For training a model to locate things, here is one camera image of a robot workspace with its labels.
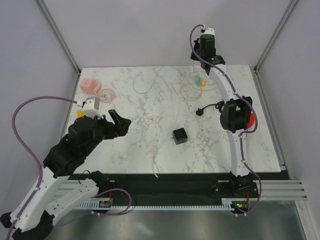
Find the black cube power socket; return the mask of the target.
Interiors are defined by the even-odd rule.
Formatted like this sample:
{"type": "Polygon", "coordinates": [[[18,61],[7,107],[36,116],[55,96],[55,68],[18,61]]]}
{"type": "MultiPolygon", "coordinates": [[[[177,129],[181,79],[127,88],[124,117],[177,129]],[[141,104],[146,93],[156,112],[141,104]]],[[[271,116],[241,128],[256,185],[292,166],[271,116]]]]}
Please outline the black cube power socket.
{"type": "Polygon", "coordinates": [[[188,141],[188,135],[184,128],[173,130],[172,138],[176,145],[180,145],[188,141]]]}

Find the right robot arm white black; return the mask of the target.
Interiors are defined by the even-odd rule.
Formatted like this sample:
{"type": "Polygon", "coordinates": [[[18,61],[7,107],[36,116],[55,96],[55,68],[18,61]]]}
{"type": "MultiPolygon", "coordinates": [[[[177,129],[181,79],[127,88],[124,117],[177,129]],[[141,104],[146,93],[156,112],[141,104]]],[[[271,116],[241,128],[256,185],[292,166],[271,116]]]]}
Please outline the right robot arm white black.
{"type": "Polygon", "coordinates": [[[212,40],[201,43],[200,39],[191,43],[191,59],[199,61],[200,66],[214,81],[221,93],[224,105],[220,113],[220,124],[226,130],[231,153],[231,171],[234,178],[243,178],[250,174],[250,167],[246,163],[247,158],[247,133],[256,131],[249,130],[251,114],[256,116],[252,106],[252,98],[244,96],[233,83],[226,71],[215,66],[222,64],[220,56],[214,55],[215,44],[212,40]]]}

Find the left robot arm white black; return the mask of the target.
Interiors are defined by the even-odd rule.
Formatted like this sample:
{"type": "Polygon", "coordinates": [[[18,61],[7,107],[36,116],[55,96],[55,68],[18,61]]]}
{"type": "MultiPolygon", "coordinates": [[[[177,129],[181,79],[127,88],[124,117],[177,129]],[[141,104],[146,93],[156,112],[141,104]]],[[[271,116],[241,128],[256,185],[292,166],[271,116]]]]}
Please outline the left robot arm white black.
{"type": "Polygon", "coordinates": [[[105,115],[77,118],[69,126],[68,133],[50,149],[33,189],[16,210],[0,217],[2,225],[9,229],[8,240],[43,240],[79,204],[114,191],[110,180],[97,170],[72,191],[53,200],[60,186],[98,144],[128,133],[131,120],[119,116],[114,109],[109,110],[109,114],[112,122],[107,121],[105,115]]]}

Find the yellow charger plug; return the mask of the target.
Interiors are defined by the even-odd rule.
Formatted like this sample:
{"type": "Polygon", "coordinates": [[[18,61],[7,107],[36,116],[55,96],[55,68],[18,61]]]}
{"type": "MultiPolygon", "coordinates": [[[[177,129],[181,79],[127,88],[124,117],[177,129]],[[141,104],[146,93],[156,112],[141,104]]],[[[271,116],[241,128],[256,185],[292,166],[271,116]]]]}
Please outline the yellow charger plug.
{"type": "Polygon", "coordinates": [[[206,80],[206,79],[204,79],[204,78],[201,78],[201,79],[200,79],[200,84],[199,84],[199,85],[203,87],[203,86],[205,86],[205,85],[206,85],[206,83],[207,83],[207,80],[206,80]]]}

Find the teal charger plug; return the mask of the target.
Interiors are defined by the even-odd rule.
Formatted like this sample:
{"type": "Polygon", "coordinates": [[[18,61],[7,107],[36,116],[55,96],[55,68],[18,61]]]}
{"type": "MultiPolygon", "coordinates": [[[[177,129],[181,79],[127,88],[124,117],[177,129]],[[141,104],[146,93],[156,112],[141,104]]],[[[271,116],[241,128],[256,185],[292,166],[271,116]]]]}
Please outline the teal charger plug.
{"type": "Polygon", "coordinates": [[[199,75],[196,75],[194,77],[194,82],[195,82],[196,85],[200,85],[202,83],[201,77],[199,75]]]}

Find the red cube power socket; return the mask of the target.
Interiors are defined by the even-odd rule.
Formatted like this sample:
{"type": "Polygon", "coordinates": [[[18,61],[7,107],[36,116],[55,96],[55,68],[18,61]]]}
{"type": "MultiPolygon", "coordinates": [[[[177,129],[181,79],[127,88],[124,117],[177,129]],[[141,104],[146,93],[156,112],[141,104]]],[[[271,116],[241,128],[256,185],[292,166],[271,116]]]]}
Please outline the red cube power socket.
{"type": "Polygon", "coordinates": [[[255,115],[251,112],[247,127],[250,129],[255,124],[255,121],[256,121],[255,115]]]}

